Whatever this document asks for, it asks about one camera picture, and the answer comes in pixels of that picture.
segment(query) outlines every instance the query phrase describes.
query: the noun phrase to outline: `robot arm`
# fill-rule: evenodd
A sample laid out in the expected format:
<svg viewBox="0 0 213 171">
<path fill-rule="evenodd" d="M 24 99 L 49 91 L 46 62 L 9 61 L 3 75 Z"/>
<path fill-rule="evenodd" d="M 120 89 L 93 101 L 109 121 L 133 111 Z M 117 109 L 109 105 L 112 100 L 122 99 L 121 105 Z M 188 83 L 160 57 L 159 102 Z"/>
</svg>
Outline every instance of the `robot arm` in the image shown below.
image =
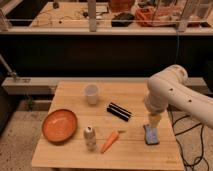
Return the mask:
<svg viewBox="0 0 213 171">
<path fill-rule="evenodd" d="M 150 77 L 149 94 L 144 99 L 146 108 L 155 116 L 171 104 L 213 128 L 213 99 L 185 87 L 187 78 L 186 70 L 179 65 Z"/>
</svg>

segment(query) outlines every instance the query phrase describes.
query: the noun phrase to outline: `orange object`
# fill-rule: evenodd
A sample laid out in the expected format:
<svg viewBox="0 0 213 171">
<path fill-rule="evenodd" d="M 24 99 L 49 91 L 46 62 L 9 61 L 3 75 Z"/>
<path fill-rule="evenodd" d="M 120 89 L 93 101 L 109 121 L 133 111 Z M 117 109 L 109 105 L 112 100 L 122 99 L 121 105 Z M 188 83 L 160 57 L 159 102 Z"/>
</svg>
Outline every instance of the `orange object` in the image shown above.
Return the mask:
<svg viewBox="0 0 213 171">
<path fill-rule="evenodd" d="M 137 9 L 135 12 L 135 19 L 140 26 L 148 27 L 152 26 L 153 15 L 153 7 L 148 7 L 147 9 Z"/>
<path fill-rule="evenodd" d="M 69 139 L 74 134 L 76 128 L 76 115 L 66 109 L 59 109 L 50 113 L 42 124 L 44 137 L 53 143 Z"/>
<path fill-rule="evenodd" d="M 130 11 L 135 0 L 109 0 L 109 9 L 112 12 Z"/>
<path fill-rule="evenodd" d="M 119 137 L 118 131 L 113 131 L 110 136 L 107 138 L 106 142 L 103 144 L 101 148 L 101 153 L 104 153 Z"/>
</svg>

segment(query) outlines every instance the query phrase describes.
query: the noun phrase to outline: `white cup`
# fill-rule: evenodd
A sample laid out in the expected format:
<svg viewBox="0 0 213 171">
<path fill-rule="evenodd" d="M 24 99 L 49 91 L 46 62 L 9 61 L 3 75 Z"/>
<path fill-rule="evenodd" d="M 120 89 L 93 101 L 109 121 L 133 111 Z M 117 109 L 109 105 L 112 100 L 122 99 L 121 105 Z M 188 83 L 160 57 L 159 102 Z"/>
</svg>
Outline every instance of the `white cup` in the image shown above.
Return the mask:
<svg viewBox="0 0 213 171">
<path fill-rule="evenodd" d="M 94 84 L 86 86 L 84 89 L 86 100 L 90 105 L 95 105 L 98 102 L 98 87 Z"/>
</svg>

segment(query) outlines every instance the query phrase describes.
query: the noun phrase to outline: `cable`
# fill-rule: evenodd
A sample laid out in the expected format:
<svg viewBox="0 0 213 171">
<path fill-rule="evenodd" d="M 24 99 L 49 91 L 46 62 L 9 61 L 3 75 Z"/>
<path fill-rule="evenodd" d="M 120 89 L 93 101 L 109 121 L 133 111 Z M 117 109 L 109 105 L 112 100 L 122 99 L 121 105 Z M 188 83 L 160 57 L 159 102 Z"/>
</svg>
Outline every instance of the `cable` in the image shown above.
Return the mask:
<svg viewBox="0 0 213 171">
<path fill-rule="evenodd" d="M 194 125 L 193 127 L 189 128 L 189 129 L 187 129 L 187 130 L 184 130 L 184 131 L 182 131 L 182 132 L 176 133 L 175 136 L 184 134 L 184 133 L 186 133 L 186 132 L 188 132 L 188 131 L 190 131 L 190 130 L 192 130 L 192 129 L 194 129 L 194 128 L 200 126 L 200 125 L 202 125 L 202 124 L 201 124 L 201 123 L 198 123 L 198 124 Z"/>
<path fill-rule="evenodd" d="M 49 16 L 49 18 L 46 20 L 42 20 L 41 18 L 41 16 L 42 15 L 48 15 Z M 50 26 L 52 26 L 52 15 L 50 14 L 50 13 L 47 13 L 47 12 L 42 12 L 42 13 L 39 13 L 39 15 L 35 18 L 35 21 L 37 22 L 36 23 L 36 25 L 34 26 L 34 27 L 41 27 L 41 26 L 47 26 L 47 25 L 50 25 Z M 40 22 L 42 22 L 42 21 L 48 21 L 48 23 L 45 23 L 45 24 L 40 24 Z"/>
<path fill-rule="evenodd" d="M 168 107 L 168 111 L 171 115 L 171 121 L 172 121 L 172 128 L 174 130 L 174 126 L 182 119 L 184 118 L 188 118 L 189 115 L 185 115 L 179 119 L 177 119 L 176 121 L 174 121 L 174 116 L 173 116 L 173 112 L 171 110 L 171 106 Z M 183 160 L 183 164 L 184 164 L 184 167 L 185 167 L 185 170 L 187 171 L 188 168 L 190 168 L 192 171 L 195 171 L 195 167 L 201 162 L 201 161 L 204 161 L 206 163 L 206 166 L 207 166 L 207 171 L 209 171 L 209 163 L 208 161 L 205 159 L 204 157 L 204 143 L 203 143 L 203 130 L 204 130 L 204 125 L 201 124 L 201 123 L 197 123 L 195 124 L 194 126 L 192 126 L 191 128 L 187 129 L 187 130 L 184 130 L 182 132 L 179 132 L 179 133 L 176 133 L 175 136 L 179 136 L 181 134 L 184 134 L 184 133 L 187 133 L 189 131 L 191 131 L 192 129 L 198 127 L 198 126 L 202 126 L 201 127 L 201 130 L 200 130 L 200 141 L 201 141 L 201 155 L 200 156 L 197 156 L 195 157 L 194 161 L 192 164 L 189 164 L 189 162 L 185 159 L 184 157 L 184 153 L 183 153 L 183 148 L 182 148 L 182 145 L 181 143 L 176 139 L 178 145 L 179 145 L 179 149 L 180 149 L 180 154 L 181 154 L 181 157 L 182 157 L 182 160 Z"/>
<path fill-rule="evenodd" d="M 174 64 L 177 64 L 177 61 L 178 61 L 178 58 L 179 58 L 180 36 L 179 36 L 178 29 L 176 29 L 176 35 L 177 35 L 177 45 L 176 45 L 176 56 L 175 56 Z"/>
<path fill-rule="evenodd" d="M 65 20 L 65 21 L 73 21 L 73 18 L 72 17 L 70 17 L 70 16 L 63 16 L 63 17 L 61 17 L 61 18 L 59 18 L 59 24 L 62 24 L 62 20 Z"/>
<path fill-rule="evenodd" d="M 46 11 L 40 12 L 38 15 L 43 14 L 43 13 L 48 13 L 48 12 L 53 11 L 53 10 L 54 10 L 54 8 L 51 8 L 51 9 L 48 9 L 48 10 L 46 10 Z"/>
<path fill-rule="evenodd" d="M 32 96 L 28 95 L 28 94 L 25 94 L 24 95 L 24 98 L 25 98 L 25 102 L 26 102 L 26 107 L 27 107 L 27 110 L 28 111 L 32 111 L 33 110 L 33 107 L 35 105 L 34 103 L 34 100 L 32 98 Z"/>
<path fill-rule="evenodd" d="M 83 13 L 85 12 L 85 10 L 82 8 L 81 10 L 76 10 L 74 11 L 74 17 L 77 20 L 81 20 L 81 19 L 85 19 Z"/>
</svg>

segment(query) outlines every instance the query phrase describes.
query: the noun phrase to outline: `wooden table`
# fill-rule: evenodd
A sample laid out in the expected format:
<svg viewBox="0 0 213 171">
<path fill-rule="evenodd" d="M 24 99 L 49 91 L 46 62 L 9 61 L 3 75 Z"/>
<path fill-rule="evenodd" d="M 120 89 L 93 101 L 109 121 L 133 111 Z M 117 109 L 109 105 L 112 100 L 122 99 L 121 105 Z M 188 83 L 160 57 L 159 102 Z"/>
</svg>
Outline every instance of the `wooden table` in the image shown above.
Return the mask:
<svg viewBox="0 0 213 171">
<path fill-rule="evenodd" d="M 162 114 L 158 135 L 160 144 L 146 145 L 143 124 L 148 122 L 148 111 L 143 99 L 148 93 L 146 84 L 127 82 L 97 82 L 100 101 L 89 106 L 84 97 L 86 82 L 60 82 L 49 112 L 56 109 L 72 110 L 78 118 L 74 136 L 63 145 L 53 145 L 43 135 L 38 141 L 33 167 L 128 169 L 128 170 L 184 170 L 178 145 L 167 112 Z M 128 122 L 108 113 L 106 107 L 114 102 L 133 113 Z M 87 150 L 83 130 L 92 126 L 96 131 L 97 150 Z M 126 130 L 104 153 L 99 152 L 113 130 Z"/>
</svg>

